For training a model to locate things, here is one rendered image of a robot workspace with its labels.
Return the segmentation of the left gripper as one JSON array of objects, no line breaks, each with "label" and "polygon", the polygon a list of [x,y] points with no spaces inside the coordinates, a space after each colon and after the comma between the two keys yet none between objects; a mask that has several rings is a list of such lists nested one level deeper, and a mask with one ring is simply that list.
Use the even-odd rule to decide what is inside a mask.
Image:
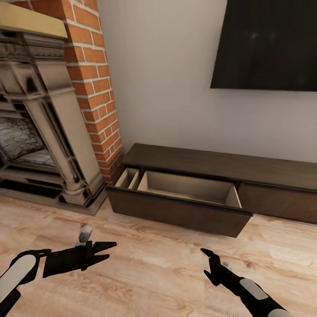
[{"label": "left gripper", "polygon": [[81,271],[85,271],[88,266],[97,264],[110,257],[109,254],[95,255],[95,253],[107,250],[114,246],[117,246],[117,242],[97,241],[92,245],[92,241],[87,241],[85,246],[63,250],[59,273],[67,273],[80,268]]}]

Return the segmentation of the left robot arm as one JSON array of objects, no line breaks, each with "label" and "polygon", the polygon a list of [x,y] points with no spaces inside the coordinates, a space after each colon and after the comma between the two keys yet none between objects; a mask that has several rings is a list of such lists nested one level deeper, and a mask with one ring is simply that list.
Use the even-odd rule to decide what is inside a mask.
[{"label": "left robot arm", "polygon": [[97,241],[92,245],[92,241],[89,241],[92,229],[88,225],[82,228],[75,248],[57,252],[46,249],[19,253],[5,273],[0,276],[0,317],[6,317],[21,297],[20,291],[16,288],[35,279],[41,257],[47,256],[43,278],[80,268],[81,271],[85,271],[88,266],[109,258],[109,254],[95,255],[95,253],[117,246],[117,242]]}]

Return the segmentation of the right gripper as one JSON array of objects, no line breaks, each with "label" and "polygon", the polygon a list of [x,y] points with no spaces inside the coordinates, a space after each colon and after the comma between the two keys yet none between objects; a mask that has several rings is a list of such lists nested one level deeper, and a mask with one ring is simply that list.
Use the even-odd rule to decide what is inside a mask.
[{"label": "right gripper", "polygon": [[[209,256],[209,264],[210,264],[210,271],[204,271],[208,279],[214,284],[215,286],[218,286],[220,284],[225,285],[225,277],[230,271],[229,269],[225,268],[221,262],[220,257],[217,254],[214,254],[213,251],[201,248],[201,251],[205,253],[207,256]],[[233,273],[233,272],[232,272]]]}]

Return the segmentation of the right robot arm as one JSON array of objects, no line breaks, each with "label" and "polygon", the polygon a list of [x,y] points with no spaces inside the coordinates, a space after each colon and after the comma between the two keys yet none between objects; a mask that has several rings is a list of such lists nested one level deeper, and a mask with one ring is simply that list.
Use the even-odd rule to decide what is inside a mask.
[{"label": "right robot arm", "polygon": [[211,273],[204,271],[208,279],[215,286],[222,284],[234,295],[240,296],[241,301],[253,317],[294,317],[253,280],[234,274],[230,262],[221,264],[220,257],[213,251],[205,248],[201,248],[201,251],[209,256]]}]

